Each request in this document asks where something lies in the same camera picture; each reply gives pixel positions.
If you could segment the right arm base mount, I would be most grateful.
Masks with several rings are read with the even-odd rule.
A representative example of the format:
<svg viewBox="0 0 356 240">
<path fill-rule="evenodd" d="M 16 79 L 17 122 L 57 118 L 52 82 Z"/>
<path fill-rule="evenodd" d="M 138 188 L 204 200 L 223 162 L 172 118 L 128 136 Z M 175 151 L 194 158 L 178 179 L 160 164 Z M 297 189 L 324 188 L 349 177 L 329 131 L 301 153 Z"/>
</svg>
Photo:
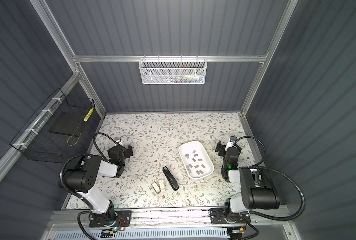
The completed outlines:
<svg viewBox="0 0 356 240">
<path fill-rule="evenodd" d="M 211 223 L 213 225 L 221 224 L 245 224 L 246 222 L 251 222 L 249 215 L 242 215 L 240 213 L 233 213 L 225 208 L 211 208 L 208 209 L 208 214 L 211 218 Z"/>
</svg>

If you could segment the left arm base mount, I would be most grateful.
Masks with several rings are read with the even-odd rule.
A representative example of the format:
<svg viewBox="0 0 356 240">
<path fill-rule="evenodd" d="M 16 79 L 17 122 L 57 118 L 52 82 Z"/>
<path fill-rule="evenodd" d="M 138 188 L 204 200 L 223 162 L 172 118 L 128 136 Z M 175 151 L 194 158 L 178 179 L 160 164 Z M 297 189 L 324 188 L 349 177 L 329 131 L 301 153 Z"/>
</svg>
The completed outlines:
<svg viewBox="0 0 356 240">
<path fill-rule="evenodd" d="M 130 226 L 132 211 L 111 211 L 105 214 L 89 215 L 90 228 L 125 228 Z"/>
</svg>

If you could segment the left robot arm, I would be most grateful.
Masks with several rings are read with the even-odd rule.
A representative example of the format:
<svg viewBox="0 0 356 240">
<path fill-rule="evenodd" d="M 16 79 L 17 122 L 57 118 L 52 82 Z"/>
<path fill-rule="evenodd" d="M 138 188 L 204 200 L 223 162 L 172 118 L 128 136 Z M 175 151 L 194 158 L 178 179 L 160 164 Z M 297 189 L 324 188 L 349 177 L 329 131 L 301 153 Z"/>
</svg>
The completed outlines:
<svg viewBox="0 0 356 240">
<path fill-rule="evenodd" d="M 84 154 L 72 157 L 79 159 L 73 169 L 63 166 L 60 173 L 60 186 L 67 188 L 73 196 L 82 200 L 88 207 L 93 220 L 112 225 L 118 217 L 114 205 L 96 186 L 98 176 L 120 178 L 125 169 L 125 160 L 133 156 L 133 147 L 116 145 L 108 150 L 109 160 L 101 155 Z"/>
</svg>

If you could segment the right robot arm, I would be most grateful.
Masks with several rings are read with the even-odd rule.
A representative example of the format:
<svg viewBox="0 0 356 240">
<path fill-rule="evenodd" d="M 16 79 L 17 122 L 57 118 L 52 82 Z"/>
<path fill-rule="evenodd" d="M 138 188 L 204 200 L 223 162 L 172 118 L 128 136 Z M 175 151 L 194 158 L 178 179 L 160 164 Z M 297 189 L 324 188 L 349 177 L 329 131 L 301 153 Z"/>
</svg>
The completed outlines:
<svg viewBox="0 0 356 240">
<path fill-rule="evenodd" d="M 214 224 L 240 222 L 242 217 L 249 217 L 245 211 L 275 210 L 280 207 L 280 197 L 269 171 L 239 167 L 242 149 L 235 145 L 236 140 L 232 137 L 226 145 L 218 142 L 215 148 L 215 152 L 223 158 L 223 180 L 239 184 L 240 192 L 228 198 L 222 208 L 209 210 Z"/>
</svg>

